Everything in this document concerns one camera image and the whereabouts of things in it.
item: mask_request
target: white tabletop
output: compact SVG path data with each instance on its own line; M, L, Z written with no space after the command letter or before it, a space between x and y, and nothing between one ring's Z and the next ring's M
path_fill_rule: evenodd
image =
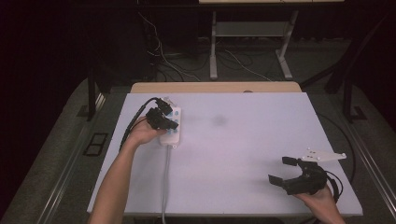
M299 176L299 167L281 158L298 158L308 147L332 147L305 93L132 93L99 174L97 190L120 148L120 140L140 106L150 97L165 97L182 108L181 141L172 149L167 216L284 217L311 214L304 204L271 185L268 175ZM340 177L344 193L338 207L344 216L362 214L361 205L338 161L319 164ZM162 211L165 147L157 139L135 154L127 215Z

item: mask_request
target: power strip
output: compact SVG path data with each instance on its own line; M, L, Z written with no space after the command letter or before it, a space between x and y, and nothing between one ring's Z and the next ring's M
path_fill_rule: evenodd
M162 146L171 146L177 148L180 141L180 126L181 126L181 108L172 107L172 112L166 117L178 124L176 129L168 129L166 134L160 136L160 143Z

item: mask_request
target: wrist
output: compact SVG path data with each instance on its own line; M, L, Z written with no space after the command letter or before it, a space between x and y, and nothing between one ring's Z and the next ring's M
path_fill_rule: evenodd
M344 219L339 216L339 217L333 217L332 220L328 222L328 224L346 224Z
M137 150L137 148L141 145L138 139L133 137L129 137L123 144L121 150L132 151L133 153Z

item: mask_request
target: human arm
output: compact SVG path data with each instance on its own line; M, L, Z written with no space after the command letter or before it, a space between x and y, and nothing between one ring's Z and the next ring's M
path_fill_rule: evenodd
M345 224L344 219L341 217L335 205L332 192L327 185L324 189L320 189L313 195L302 193L294 196L302 200L314 216L321 222L325 224Z
M108 169L96 195L88 223L121 223L128 199L134 153L165 130L153 130L145 118L139 118L116 159Z

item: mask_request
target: human hand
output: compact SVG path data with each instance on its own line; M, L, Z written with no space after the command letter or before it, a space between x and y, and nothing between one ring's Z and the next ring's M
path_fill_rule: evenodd
M332 192L326 185L324 189L320 189L317 193L309 195L307 193L295 194L296 198L302 200L311 210L316 218L326 224L345 224L335 205Z
M138 145L146 144L153 138L165 134L166 130L154 130L147 122L146 117L140 117L134 124L124 145L136 143Z

